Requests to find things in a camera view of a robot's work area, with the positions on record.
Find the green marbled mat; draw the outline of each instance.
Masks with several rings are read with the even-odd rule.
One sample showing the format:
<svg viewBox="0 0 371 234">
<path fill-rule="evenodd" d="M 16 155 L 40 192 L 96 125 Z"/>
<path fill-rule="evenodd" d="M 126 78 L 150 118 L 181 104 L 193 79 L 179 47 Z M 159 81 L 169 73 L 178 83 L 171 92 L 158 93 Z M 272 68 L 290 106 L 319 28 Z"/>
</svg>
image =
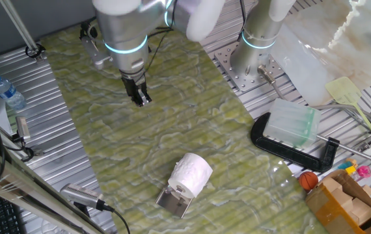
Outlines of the green marbled mat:
<svg viewBox="0 0 371 234">
<path fill-rule="evenodd" d="M 326 233 L 281 159 L 253 146 L 253 119 L 200 44 L 165 37 L 146 77 L 153 102 L 138 108 L 118 70 L 98 71 L 78 37 L 74 27 L 42 43 L 106 202 L 132 233 Z M 155 200 L 187 152 L 213 174 L 180 219 Z"/>
</svg>

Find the plastic bottle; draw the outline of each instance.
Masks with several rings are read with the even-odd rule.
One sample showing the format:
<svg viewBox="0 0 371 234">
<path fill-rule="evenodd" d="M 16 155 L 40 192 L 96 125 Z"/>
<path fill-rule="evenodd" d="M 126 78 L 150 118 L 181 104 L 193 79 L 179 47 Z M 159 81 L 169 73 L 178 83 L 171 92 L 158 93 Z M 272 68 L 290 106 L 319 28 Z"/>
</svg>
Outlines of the plastic bottle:
<svg viewBox="0 0 371 234">
<path fill-rule="evenodd" d="M 8 80 L 0 77 L 0 97 L 3 98 L 9 107 L 20 110 L 26 106 L 25 98 L 16 91 L 15 86 Z"/>
</svg>

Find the small ball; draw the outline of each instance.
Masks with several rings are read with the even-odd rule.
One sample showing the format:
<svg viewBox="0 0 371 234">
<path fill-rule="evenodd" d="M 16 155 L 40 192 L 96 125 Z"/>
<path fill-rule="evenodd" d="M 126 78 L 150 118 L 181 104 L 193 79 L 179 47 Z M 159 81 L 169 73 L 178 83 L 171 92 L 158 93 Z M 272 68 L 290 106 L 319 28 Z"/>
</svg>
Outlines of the small ball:
<svg viewBox="0 0 371 234">
<path fill-rule="evenodd" d="M 304 172 L 298 178 L 298 181 L 303 189 L 310 191 L 318 184 L 318 177 L 313 172 Z"/>
</svg>

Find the toilet paper roll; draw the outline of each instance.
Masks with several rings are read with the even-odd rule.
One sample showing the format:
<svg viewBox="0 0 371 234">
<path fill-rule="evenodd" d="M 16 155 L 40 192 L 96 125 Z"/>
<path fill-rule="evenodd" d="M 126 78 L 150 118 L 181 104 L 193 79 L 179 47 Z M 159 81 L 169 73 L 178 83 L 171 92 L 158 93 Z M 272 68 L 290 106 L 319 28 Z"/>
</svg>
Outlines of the toilet paper roll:
<svg viewBox="0 0 371 234">
<path fill-rule="evenodd" d="M 186 153 L 184 157 L 176 163 L 168 184 L 174 189 L 181 189 L 181 194 L 186 198 L 195 198 L 207 181 L 213 169 L 200 156 L 194 153 Z"/>
</svg>

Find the gray wall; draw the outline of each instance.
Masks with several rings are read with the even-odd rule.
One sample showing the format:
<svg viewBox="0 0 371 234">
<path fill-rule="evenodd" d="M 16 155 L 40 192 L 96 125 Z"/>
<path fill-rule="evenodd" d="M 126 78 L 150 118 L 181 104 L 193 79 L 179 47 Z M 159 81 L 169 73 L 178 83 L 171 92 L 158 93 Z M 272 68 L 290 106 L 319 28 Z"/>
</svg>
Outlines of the gray wall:
<svg viewBox="0 0 371 234">
<path fill-rule="evenodd" d="M 37 40 L 94 16 L 91 0 L 12 0 L 16 11 Z M 0 54 L 25 42 L 0 4 Z"/>
</svg>

